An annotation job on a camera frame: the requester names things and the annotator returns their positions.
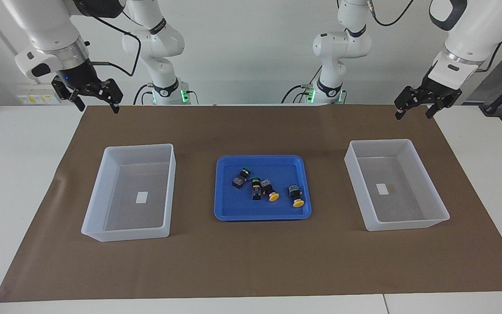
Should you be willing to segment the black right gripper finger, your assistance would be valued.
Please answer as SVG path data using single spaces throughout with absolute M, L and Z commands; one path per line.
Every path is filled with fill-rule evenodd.
M 77 88 L 70 91 L 58 75 L 54 76 L 54 79 L 51 81 L 51 85 L 58 98 L 73 103 L 81 112 L 85 110 L 86 105 L 78 95 L 79 90 Z
M 123 92 L 114 79 L 100 82 L 99 99 L 108 103 L 114 114 L 119 113 L 119 104 L 123 99 Z

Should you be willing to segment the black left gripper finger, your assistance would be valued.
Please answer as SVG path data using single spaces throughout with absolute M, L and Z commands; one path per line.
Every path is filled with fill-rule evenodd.
M 448 109 L 454 105 L 455 98 L 454 97 L 437 97 L 434 100 L 434 104 L 427 109 L 425 113 L 427 119 L 432 119 L 436 113 L 438 113 L 442 109 Z
M 401 120 L 408 110 L 427 104 L 427 96 L 428 92 L 422 88 L 406 86 L 394 100 L 397 109 L 396 119 Z

